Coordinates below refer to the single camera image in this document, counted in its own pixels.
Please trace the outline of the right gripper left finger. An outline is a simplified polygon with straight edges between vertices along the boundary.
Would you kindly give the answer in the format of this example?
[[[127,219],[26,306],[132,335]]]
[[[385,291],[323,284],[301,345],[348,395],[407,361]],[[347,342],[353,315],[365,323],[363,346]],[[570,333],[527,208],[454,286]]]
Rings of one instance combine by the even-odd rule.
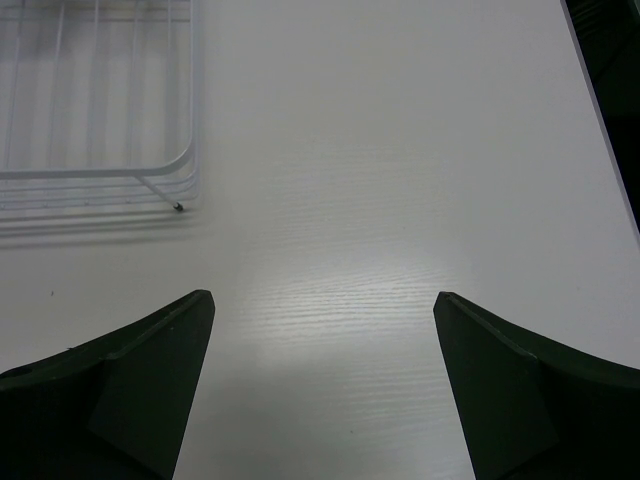
[[[173,477],[215,315],[195,290],[1,375],[4,479]]]

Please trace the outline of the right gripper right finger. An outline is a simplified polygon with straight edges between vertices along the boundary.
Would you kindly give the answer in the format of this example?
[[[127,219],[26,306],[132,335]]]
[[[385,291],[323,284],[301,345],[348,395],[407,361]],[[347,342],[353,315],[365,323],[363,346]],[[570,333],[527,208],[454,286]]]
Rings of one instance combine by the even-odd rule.
[[[433,313],[476,478],[638,478],[638,370],[453,292]]]

